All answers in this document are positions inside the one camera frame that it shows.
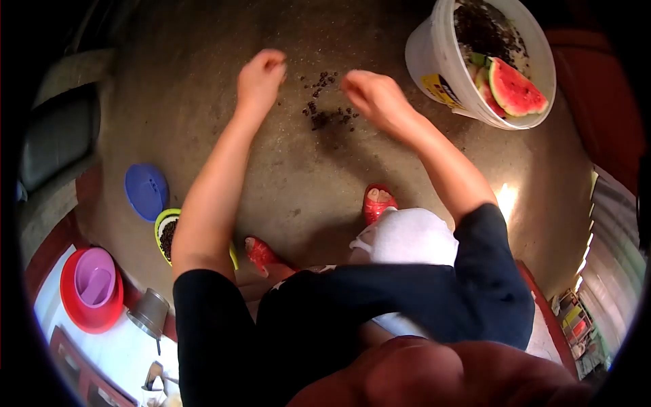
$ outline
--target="red plastic shoe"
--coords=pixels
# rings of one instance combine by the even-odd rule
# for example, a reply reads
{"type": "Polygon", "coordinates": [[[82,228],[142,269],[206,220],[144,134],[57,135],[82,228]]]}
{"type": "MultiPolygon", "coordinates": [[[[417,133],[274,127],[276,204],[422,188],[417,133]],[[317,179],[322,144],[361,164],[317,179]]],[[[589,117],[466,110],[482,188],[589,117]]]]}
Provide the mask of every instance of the red plastic shoe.
{"type": "Polygon", "coordinates": [[[249,256],[249,260],[255,264],[263,277],[268,276],[267,272],[264,270],[265,266],[269,264],[285,264],[285,262],[282,261],[273,250],[271,250],[267,243],[255,236],[246,236],[246,239],[248,238],[253,239],[253,247],[251,250],[247,251],[247,255],[249,256]]]}
{"type": "Polygon", "coordinates": [[[366,191],[364,191],[364,208],[363,208],[364,219],[366,219],[367,226],[375,223],[386,208],[393,206],[394,208],[398,209],[398,204],[396,203],[396,199],[393,197],[393,195],[391,195],[391,199],[389,199],[387,202],[371,201],[368,198],[368,192],[373,188],[377,188],[378,190],[384,191],[389,195],[391,195],[391,191],[389,191],[389,188],[387,188],[387,186],[384,184],[371,184],[367,186],[366,191]]]}

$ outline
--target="white cloth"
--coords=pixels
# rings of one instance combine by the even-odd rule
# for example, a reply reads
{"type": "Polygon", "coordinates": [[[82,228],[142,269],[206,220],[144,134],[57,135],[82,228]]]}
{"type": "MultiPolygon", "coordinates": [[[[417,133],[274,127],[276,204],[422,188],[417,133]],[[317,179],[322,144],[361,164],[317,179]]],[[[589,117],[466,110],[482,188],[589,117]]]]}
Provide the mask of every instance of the white cloth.
{"type": "Polygon", "coordinates": [[[376,264],[454,266],[459,241],[447,224],[427,209],[390,206],[350,243],[351,249],[355,247],[366,251],[370,262],[376,264]]]}

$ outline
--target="fingers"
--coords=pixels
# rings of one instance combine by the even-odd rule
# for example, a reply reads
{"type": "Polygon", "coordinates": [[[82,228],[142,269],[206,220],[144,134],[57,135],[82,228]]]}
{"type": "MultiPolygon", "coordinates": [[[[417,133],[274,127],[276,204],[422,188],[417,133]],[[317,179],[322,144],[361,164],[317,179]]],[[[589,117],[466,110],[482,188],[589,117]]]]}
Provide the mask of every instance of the fingers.
{"type": "Polygon", "coordinates": [[[366,89],[368,89],[368,81],[373,75],[375,74],[368,71],[352,70],[344,76],[344,80],[341,83],[341,89],[348,99],[365,116],[370,114],[366,89]]]}
{"type": "Polygon", "coordinates": [[[249,63],[258,68],[273,70],[277,65],[282,64],[287,56],[277,49],[263,49],[251,59],[249,63]]]}
{"type": "Polygon", "coordinates": [[[279,63],[276,64],[271,70],[269,71],[269,75],[278,82],[278,84],[281,84],[285,80],[285,73],[287,71],[287,64],[284,63],[279,63]]]}

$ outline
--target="right hand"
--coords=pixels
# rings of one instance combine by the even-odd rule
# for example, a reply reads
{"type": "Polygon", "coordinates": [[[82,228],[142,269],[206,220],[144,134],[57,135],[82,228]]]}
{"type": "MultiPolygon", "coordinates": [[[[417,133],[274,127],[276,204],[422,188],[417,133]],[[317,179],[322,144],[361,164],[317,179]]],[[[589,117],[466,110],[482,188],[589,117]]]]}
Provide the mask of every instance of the right hand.
{"type": "Polygon", "coordinates": [[[264,119],[278,97],[285,79],[286,56],[277,49],[263,49],[238,76],[238,110],[252,120],[264,119]]]}
{"type": "Polygon", "coordinates": [[[341,89],[368,120],[394,136],[399,136],[408,122],[418,115],[389,76],[352,70],[344,77],[341,89]]]}

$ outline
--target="blue lid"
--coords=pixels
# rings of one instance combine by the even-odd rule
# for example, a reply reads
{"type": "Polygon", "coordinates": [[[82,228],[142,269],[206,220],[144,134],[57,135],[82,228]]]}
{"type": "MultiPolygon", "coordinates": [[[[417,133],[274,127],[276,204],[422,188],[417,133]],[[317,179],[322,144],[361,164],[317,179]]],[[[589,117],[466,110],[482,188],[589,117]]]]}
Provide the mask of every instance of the blue lid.
{"type": "Polygon", "coordinates": [[[124,175],[124,192],[141,218],[155,222],[167,205],[167,182],[151,164],[133,164],[124,175]]]}

